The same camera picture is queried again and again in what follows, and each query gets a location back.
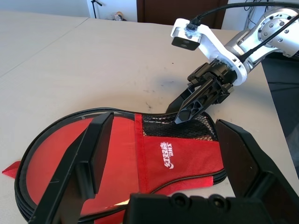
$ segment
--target floor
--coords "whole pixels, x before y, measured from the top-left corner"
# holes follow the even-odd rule
[[[299,177],[299,62],[277,53],[262,65]]]

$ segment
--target wall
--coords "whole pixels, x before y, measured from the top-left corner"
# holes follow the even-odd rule
[[[86,0],[0,0],[0,10],[89,17]]]
[[[89,14],[91,18],[94,18],[93,7],[91,0],[86,0],[88,4]],[[102,3],[103,6],[94,4],[97,18],[111,20],[113,15],[121,11],[124,18],[128,21],[137,22],[137,6],[136,0],[97,0]]]

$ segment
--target cable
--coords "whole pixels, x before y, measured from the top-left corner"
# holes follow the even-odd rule
[[[220,6],[218,8],[214,8],[212,10],[206,11],[203,14],[197,15],[193,20],[190,21],[190,23],[187,25],[187,27],[189,29],[194,30],[197,26],[200,25],[201,18],[203,18],[209,14],[223,10],[223,9],[237,8],[237,7],[253,7],[253,6],[277,6],[277,7],[299,8],[299,4],[288,3],[288,2],[244,2],[244,3],[227,4],[227,5]]]
[[[266,7],[265,7],[265,11],[264,11],[264,13],[265,13],[268,9],[269,9],[268,6],[266,6]]]
[[[244,7],[244,10],[245,10],[245,11],[249,11],[249,12],[248,12],[248,15],[247,15],[247,20],[246,20],[244,29],[249,29],[249,25],[250,25],[250,23],[253,23],[254,25],[256,25],[256,23],[253,22],[253,21],[251,20],[252,15],[253,15],[253,13],[254,13],[254,11],[255,11],[255,7],[250,6],[248,9],[246,9],[246,7]]]
[[[263,42],[261,42],[260,44],[258,44],[256,47],[254,47],[253,49],[250,49],[249,51],[247,51],[245,54],[241,55],[239,57],[240,61],[242,63],[244,63],[244,61],[256,50],[258,50],[260,47],[262,47],[263,45],[265,45],[267,42],[269,42],[270,40],[272,40],[275,36],[277,36],[278,34],[280,34],[283,30],[285,30],[287,27],[289,27],[293,22],[295,22],[297,19],[299,19],[299,14],[297,14],[295,17],[293,17],[288,23],[286,23],[282,28],[280,28],[279,30],[277,30],[275,33],[273,33],[271,36],[269,36],[266,40],[264,40]]]
[[[244,10],[245,10],[245,11],[248,11],[248,10],[250,10],[251,8],[252,8],[252,7],[248,7],[248,9],[246,9],[245,6],[244,6]]]

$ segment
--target black cable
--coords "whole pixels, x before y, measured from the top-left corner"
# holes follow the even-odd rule
[[[251,9],[251,7],[248,7],[248,9],[246,9],[246,7],[244,6],[244,10],[245,11],[248,11],[248,10],[250,10]]]
[[[200,25],[201,18],[203,18],[209,14],[223,10],[223,9],[237,8],[237,7],[253,7],[253,6],[277,6],[277,7],[299,8],[299,4],[288,3],[288,2],[244,2],[244,3],[227,4],[227,5],[220,6],[218,8],[214,8],[212,10],[206,11],[203,14],[197,15],[193,20],[190,21],[190,23],[187,25],[187,27],[189,29],[195,29],[197,26]]]
[[[289,27],[293,22],[295,22],[297,19],[299,19],[299,14],[297,14],[295,17],[293,17],[288,23],[286,23],[282,28],[280,28],[279,30],[277,30],[275,33],[273,33],[271,36],[269,36],[266,40],[264,40],[263,42],[261,42],[260,44],[258,44],[256,47],[254,47],[253,49],[250,49],[249,51],[247,51],[245,54],[241,55],[239,57],[240,61],[243,63],[253,52],[255,52],[256,50],[258,50],[260,47],[264,46],[267,42],[269,42],[270,40],[272,40],[275,36],[277,36],[278,34],[280,34],[282,31],[284,31],[287,27]]]
[[[269,2],[269,0],[267,0],[267,2]],[[268,10],[268,6],[265,7],[265,11],[264,13]]]

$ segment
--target small object on floor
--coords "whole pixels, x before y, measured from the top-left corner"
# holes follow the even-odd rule
[[[127,20],[125,20],[123,18],[123,14],[121,12],[115,13],[113,20],[116,20],[116,21],[127,21]]]

